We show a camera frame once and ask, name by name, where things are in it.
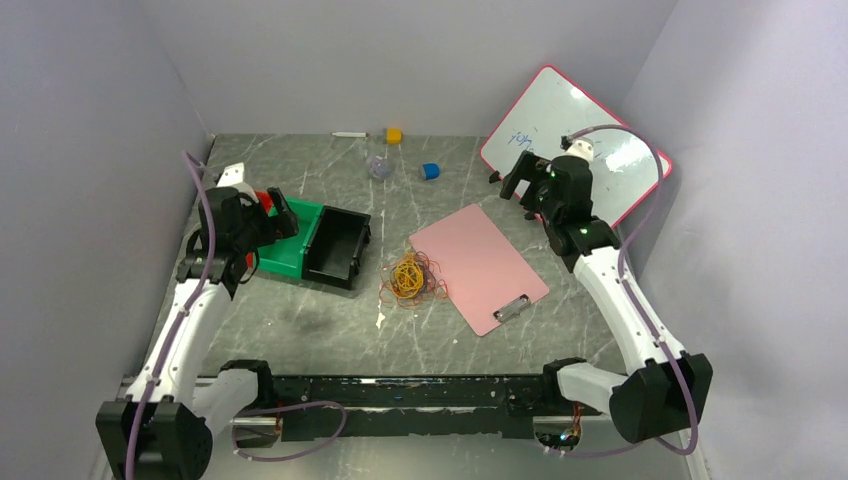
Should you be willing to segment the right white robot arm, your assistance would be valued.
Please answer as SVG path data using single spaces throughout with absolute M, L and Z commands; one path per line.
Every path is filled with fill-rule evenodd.
M 625 262 L 625 244 L 593 212 L 593 174 L 587 160 L 552 160 L 523 152 L 512 170 L 495 172 L 499 195 L 510 199 L 528 184 L 520 204 L 540 219 L 551 249 L 589 292 L 625 361 L 616 374 L 585 359 L 555 360 L 543 368 L 539 391 L 550 413 L 585 406 L 606 414 L 622 439 L 655 441 L 678 455 L 694 452 L 713 376 L 703 354 L 690 354 L 659 319 Z

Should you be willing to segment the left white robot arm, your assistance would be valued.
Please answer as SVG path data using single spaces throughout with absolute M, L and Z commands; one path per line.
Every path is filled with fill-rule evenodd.
M 150 356 L 118 400 L 103 403 L 95 419 L 106 457 L 118 479 L 198 479 L 215 436 L 241 411 L 261 416 L 277 400 L 270 367 L 231 360 L 214 381 L 197 378 L 223 315 L 251 275 L 260 248 L 299 232 L 298 217 L 282 192 L 249 188 L 202 192 L 200 225 L 192 232 L 176 273 L 171 310 Z

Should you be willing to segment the red plastic bin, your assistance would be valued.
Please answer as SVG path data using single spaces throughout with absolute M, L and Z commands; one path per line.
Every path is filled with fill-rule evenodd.
M 273 207 L 273 203 L 272 203 L 270 195 L 267 192 L 263 192 L 263 191 L 259 191 L 259 190 L 255 190 L 254 193 L 256 194 L 257 199 L 259 200 L 259 203 L 262 206 L 265 214 L 268 215 L 270 210 Z M 259 254 L 258 253 L 250 253 L 246 256 L 246 260 L 247 260 L 247 265 L 250 268 L 256 269 L 258 267 L 258 264 L 259 264 Z

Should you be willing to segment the green plastic bin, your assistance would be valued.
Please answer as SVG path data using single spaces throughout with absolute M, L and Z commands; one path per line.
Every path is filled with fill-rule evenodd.
M 305 266 L 305 253 L 317 228 L 324 205 L 287 198 L 288 205 L 298 217 L 299 233 L 280 239 L 273 245 L 259 249 L 259 269 L 276 275 L 301 278 Z

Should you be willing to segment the black plastic bin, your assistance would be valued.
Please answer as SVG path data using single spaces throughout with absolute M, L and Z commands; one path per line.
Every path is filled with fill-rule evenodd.
M 324 206 L 303 254 L 301 278 L 351 291 L 371 240 L 369 214 Z

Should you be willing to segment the pink clipboard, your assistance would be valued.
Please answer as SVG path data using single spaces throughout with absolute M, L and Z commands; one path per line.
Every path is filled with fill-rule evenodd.
M 549 287 L 477 204 L 409 237 L 436 263 L 434 275 L 473 332 L 483 337 L 519 316 Z

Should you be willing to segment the blue block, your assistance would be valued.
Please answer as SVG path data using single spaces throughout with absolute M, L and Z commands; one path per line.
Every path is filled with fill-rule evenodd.
M 424 163 L 421 165 L 421 176 L 425 181 L 437 179 L 441 174 L 441 168 L 436 163 Z

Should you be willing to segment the yellow cube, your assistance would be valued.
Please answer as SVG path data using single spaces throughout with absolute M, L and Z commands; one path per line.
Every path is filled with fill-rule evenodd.
M 384 138 L 388 145 L 398 145 L 403 141 L 403 132 L 398 128 L 387 128 Z

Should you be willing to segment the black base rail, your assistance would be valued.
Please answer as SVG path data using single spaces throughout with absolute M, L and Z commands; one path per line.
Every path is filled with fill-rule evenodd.
M 231 425 L 279 441 L 342 437 L 561 435 L 592 416 L 543 374 L 354 377 L 276 375 Z

